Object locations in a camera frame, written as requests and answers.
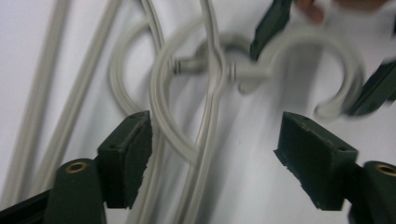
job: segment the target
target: metal grommet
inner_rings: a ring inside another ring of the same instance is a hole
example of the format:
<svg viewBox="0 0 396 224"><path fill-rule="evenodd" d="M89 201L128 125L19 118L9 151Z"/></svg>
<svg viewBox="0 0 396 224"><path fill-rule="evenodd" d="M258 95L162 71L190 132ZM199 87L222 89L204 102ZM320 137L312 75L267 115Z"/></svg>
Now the metal grommet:
<svg viewBox="0 0 396 224"><path fill-rule="evenodd" d="M85 170L85 168L87 168L87 166L88 166L88 164L83 161L74 162L66 167L66 172L69 174L75 174L75 173Z"/></svg>
<svg viewBox="0 0 396 224"><path fill-rule="evenodd" d="M396 169L391 166L379 164L376 166L376 169L384 175L391 175L396 177Z"/></svg>

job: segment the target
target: white surface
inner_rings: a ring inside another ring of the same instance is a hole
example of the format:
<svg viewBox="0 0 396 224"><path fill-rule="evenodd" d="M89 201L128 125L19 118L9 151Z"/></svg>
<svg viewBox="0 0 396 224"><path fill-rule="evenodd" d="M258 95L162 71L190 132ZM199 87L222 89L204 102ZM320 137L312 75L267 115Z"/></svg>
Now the white surface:
<svg viewBox="0 0 396 224"><path fill-rule="evenodd" d="M268 0L215 0L220 30L253 37L255 26L269 3ZM165 39L200 14L198 0L156 0L154 4ZM41 151L33 159L37 161L35 168L105 5L106 1L93 0L71 4L39 145ZM0 189L6 178L52 6L51 0L0 2ZM372 17L339 11L332 12L329 18L329 26L349 36L361 50L368 74L384 58L396 56L396 41L390 38L395 12L395 7L389 6ZM96 148L122 121L122 113L107 83L109 56L121 32L140 21L142 13L137 1L123 2L64 161L93 158ZM297 17L294 13L296 22L292 25L301 23ZM192 35L179 54L193 53L202 38L202 32ZM341 83L341 67L331 55L321 55L317 48L298 48L293 54L285 61L285 77L277 76L248 96L241 95L236 85L230 84L222 97L218 148L198 223L347 223L348 205L343 212L317 210L300 183L272 152L276 149L281 111L312 118L315 104L334 94ZM149 109L148 74L153 59L154 47L149 35L138 41L127 59L128 92L145 109ZM206 82L206 76L183 76L176 77L172 84L172 111L191 139L196 135L202 116ZM395 116L396 106L383 106L365 118L341 118L322 124L361 152L359 164L374 160L396 164ZM173 220L187 168L187 163L168 148L160 199L152 223ZM126 211L109 211L108 223L121 223L126 214Z"/></svg>

